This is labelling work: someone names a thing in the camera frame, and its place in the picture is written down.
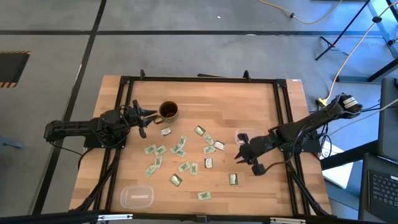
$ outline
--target concrete floor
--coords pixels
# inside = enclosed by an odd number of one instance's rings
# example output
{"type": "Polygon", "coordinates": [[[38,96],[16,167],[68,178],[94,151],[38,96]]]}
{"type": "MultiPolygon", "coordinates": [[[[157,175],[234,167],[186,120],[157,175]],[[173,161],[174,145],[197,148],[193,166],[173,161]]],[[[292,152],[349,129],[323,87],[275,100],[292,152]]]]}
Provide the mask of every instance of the concrete floor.
{"type": "MultiPolygon", "coordinates": [[[[0,29],[91,29],[99,4],[99,0],[0,0],[0,29]]],[[[336,2],[300,0],[278,4],[312,21],[336,2]]],[[[374,4],[384,7],[385,2],[374,4]]],[[[305,26],[255,0],[118,0],[108,1],[99,29],[342,30],[361,6],[344,2],[324,21],[305,26]]],[[[365,9],[350,30],[365,31],[371,18],[365,9]]],[[[32,52],[17,88],[0,89],[0,135],[26,145],[21,151],[8,147],[0,150],[0,217],[30,212],[50,152],[50,145],[42,138],[44,126],[62,117],[87,40],[87,36],[0,35],[0,50],[32,52]]],[[[358,40],[344,37],[338,47],[349,52],[358,40]]],[[[314,110],[314,100],[327,95],[345,59],[339,52],[328,52],[314,61],[325,47],[319,37],[302,36],[97,36],[72,120],[92,116],[103,75],[138,75],[142,68],[149,76],[207,73],[241,77],[249,70],[254,78],[297,78],[303,81],[309,110],[314,110]]],[[[368,76],[392,59],[382,38],[366,38],[341,74],[368,76]]],[[[337,83],[332,95],[342,91],[369,107],[377,103],[380,85],[337,83]]],[[[330,131],[349,122],[334,121],[330,131]]],[[[372,141],[377,138],[377,127],[378,117],[373,116],[333,135],[333,144],[347,150],[372,141]]],[[[82,138],[67,139],[64,146],[81,152],[82,142],[82,138]]],[[[74,154],[61,153],[45,213],[67,211],[77,160],[74,154]]]]}

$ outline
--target wooden tabletop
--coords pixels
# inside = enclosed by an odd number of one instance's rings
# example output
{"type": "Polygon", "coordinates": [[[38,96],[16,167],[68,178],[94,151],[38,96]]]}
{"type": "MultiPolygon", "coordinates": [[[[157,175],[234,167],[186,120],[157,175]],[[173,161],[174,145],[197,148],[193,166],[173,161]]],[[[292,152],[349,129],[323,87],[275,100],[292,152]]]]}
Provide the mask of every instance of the wooden tabletop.
{"type": "MultiPolygon", "coordinates": [[[[120,76],[105,75],[99,91],[94,117],[112,110],[118,92],[120,76]]],[[[304,91],[300,80],[287,80],[294,120],[308,115],[304,91]]],[[[147,138],[132,128],[122,150],[111,210],[114,212],[207,214],[207,215],[292,215],[285,166],[278,165],[267,174],[256,177],[251,166],[236,164],[239,151],[235,135],[239,128],[254,128],[267,134],[278,125],[274,92],[271,84],[262,83],[208,83],[208,82],[145,82],[135,81],[132,99],[147,110],[158,110],[162,102],[178,104],[179,116],[172,124],[150,124],[145,130],[147,138]],[[193,130],[200,125],[213,139],[226,143],[224,151],[204,155],[204,138],[193,130]],[[162,137],[160,130],[169,126],[172,133],[162,137]],[[184,158],[171,154],[180,136],[186,136],[184,158]],[[152,144],[165,145],[160,169],[147,178],[144,171],[154,163],[155,155],[144,153],[152,144]],[[206,169],[204,158],[213,158],[213,168],[206,169]],[[177,166],[185,161],[199,163],[198,175],[189,170],[180,173],[177,166]],[[238,174],[238,185],[229,184],[229,174],[238,174]],[[179,187],[169,182],[177,174],[183,179],[179,187]],[[154,202],[148,208],[131,210],[121,206],[123,188],[129,185],[150,185],[154,189],[154,202]],[[198,192],[210,191],[211,200],[199,201],[198,192]]],[[[104,149],[94,149],[82,160],[76,179],[70,208],[79,206],[98,182],[104,149]]],[[[305,182],[317,202],[331,212],[326,194],[322,169],[317,158],[302,153],[305,182]]],[[[274,149],[259,158],[266,167],[283,161],[274,149]]],[[[104,188],[101,208],[104,207],[107,187],[104,188]]],[[[299,211],[302,213],[300,191],[296,186],[299,211]]]]}

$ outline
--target coffee mug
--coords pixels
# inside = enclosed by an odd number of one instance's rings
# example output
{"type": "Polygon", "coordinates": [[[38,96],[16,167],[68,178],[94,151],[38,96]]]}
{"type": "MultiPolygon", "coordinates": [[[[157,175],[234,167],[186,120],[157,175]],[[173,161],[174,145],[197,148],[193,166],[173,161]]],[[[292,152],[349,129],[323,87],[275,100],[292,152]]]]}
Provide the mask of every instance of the coffee mug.
{"type": "Polygon", "coordinates": [[[155,124],[171,123],[177,119],[178,106],[173,101],[166,101],[159,107],[159,115],[154,120],[155,124]]]}

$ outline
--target clear plastic container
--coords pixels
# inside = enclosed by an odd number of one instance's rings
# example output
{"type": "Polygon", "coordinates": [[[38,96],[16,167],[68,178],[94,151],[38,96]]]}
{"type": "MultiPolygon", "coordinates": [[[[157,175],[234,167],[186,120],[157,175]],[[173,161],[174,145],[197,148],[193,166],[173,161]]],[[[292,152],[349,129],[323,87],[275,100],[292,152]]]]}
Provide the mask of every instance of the clear plastic container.
{"type": "Polygon", "coordinates": [[[241,129],[238,129],[238,130],[235,131],[235,141],[236,141],[236,144],[238,144],[238,145],[243,145],[244,144],[244,141],[241,141],[241,140],[238,139],[238,134],[241,134],[241,133],[246,133],[248,135],[249,142],[250,142],[250,139],[252,139],[254,137],[263,136],[264,135],[264,133],[261,130],[254,129],[254,128],[241,128],[241,129]]]}
{"type": "Polygon", "coordinates": [[[124,208],[147,208],[154,202],[154,189],[150,185],[130,185],[123,188],[120,204],[124,208]]]}

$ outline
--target metal bracket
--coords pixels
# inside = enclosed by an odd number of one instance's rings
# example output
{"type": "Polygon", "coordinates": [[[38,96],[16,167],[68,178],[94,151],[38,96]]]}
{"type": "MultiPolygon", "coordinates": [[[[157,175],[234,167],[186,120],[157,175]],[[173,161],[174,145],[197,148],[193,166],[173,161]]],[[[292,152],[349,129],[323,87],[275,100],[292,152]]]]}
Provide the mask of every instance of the metal bracket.
{"type": "Polygon", "coordinates": [[[305,224],[305,220],[299,220],[299,219],[295,219],[295,218],[273,218],[273,217],[271,217],[271,223],[305,224]]]}
{"type": "Polygon", "coordinates": [[[206,215],[197,215],[195,220],[197,223],[207,223],[207,216],[206,215]]]}
{"type": "Polygon", "coordinates": [[[251,81],[250,75],[249,75],[249,71],[247,71],[247,70],[244,71],[244,73],[243,73],[243,78],[247,79],[248,82],[251,81]]]}
{"type": "Polygon", "coordinates": [[[141,80],[144,80],[144,76],[145,76],[145,72],[144,69],[141,69],[141,71],[139,72],[139,77],[141,80]]]}
{"type": "Polygon", "coordinates": [[[98,215],[98,221],[126,220],[126,219],[132,219],[132,214],[98,215]]]}
{"type": "Polygon", "coordinates": [[[286,79],[276,79],[276,83],[284,88],[287,88],[286,79]]]}
{"type": "Polygon", "coordinates": [[[129,80],[130,80],[129,76],[122,76],[122,77],[120,77],[120,82],[119,83],[124,85],[124,84],[129,83],[129,80]]]}

